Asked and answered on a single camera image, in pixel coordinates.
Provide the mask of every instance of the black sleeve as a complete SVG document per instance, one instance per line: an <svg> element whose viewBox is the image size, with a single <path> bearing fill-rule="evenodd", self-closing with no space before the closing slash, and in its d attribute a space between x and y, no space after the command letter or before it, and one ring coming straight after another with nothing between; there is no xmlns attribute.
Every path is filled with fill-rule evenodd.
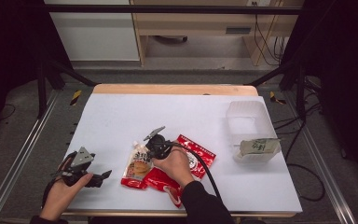
<svg viewBox="0 0 358 224"><path fill-rule="evenodd" d="M187 212L188 224L234 223L223 203L216 196L209 194L199 181L193 181L185 186L182 203Z"/></svg>
<svg viewBox="0 0 358 224"><path fill-rule="evenodd" d="M60 219L58 221L49 221L39 216L34 216L32 217L30 224L68 224L68 222L63 219Z"/></svg>

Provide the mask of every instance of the red snack bag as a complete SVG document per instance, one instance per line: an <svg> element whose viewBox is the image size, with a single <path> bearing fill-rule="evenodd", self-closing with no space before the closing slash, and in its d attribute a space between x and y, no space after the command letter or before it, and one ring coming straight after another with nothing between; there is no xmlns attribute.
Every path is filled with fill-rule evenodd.
<svg viewBox="0 0 358 224"><path fill-rule="evenodd" d="M144 177L149 173L152 162L147 157L147 148L134 143L134 150L130 154L126 170L121 178L121 184L134 189L147 188Z"/></svg>
<svg viewBox="0 0 358 224"><path fill-rule="evenodd" d="M211 167L211 164L216 157L215 154L181 134L177 138L177 141L182 146L189 148L196 152L198 155L200 155L200 157L207 164L208 168ZM191 174L196 180L201 180L202 177L205 175L205 169L203 168L202 164L197 160L197 158L190 152L187 152L187 156L189 159ZM167 192L171 198L171 201L173 202L173 204L175 204L176 207L179 208L182 205L180 199L182 195L182 189L180 188L179 184L176 183L176 181L174 181L170 177L168 177L159 168L153 167L152 170L145 176L144 181L151 188Z"/></svg>

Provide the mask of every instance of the clear plastic container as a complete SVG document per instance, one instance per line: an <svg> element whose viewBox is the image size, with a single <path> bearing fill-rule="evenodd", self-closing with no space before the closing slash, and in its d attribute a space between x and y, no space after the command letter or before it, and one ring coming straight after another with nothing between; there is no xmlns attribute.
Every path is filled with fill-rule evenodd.
<svg viewBox="0 0 358 224"><path fill-rule="evenodd" d="M277 138L263 98L260 97L259 101L231 102L226 117L236 162L266 162L281 151L279 144L273 153L241 155L242 140Z"/></svg>

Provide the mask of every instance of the white tabletop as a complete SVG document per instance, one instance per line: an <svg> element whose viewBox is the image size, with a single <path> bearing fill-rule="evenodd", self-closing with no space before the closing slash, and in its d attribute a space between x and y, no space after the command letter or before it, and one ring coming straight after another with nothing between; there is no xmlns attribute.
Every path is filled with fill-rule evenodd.
<svg viewBox="0 0 358 224"><path fill-rule="evenodd" d="M160 133L166 139L175 140L183 134L216 154L210 171L233 215L293 216L302 212L282 153L261 164L238 164L232 159L226 120L232 101L264 104L259 96L93 93L67 154L85 147L96 154L89 172L113 172L99 189L82 189L66 214L184 215L184 207L176 208L164 192L120 184L132 143L145 144L143 139L161 126L166 126ZM207 175L201 183L214 194Z"/></svg>

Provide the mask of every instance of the person's left hand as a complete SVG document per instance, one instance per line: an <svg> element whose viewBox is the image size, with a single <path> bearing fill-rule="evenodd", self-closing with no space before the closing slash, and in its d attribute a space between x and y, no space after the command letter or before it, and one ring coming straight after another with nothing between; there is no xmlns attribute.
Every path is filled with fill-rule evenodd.
<svg viewBox="0 0 358 224"><path fill-rule="evenodd" d="M51 187L45 206L40 217L50 221L57 221L77 193L91 180L93 174L83 175L73 186L68 187L62 179L57 180Z"/></svg>

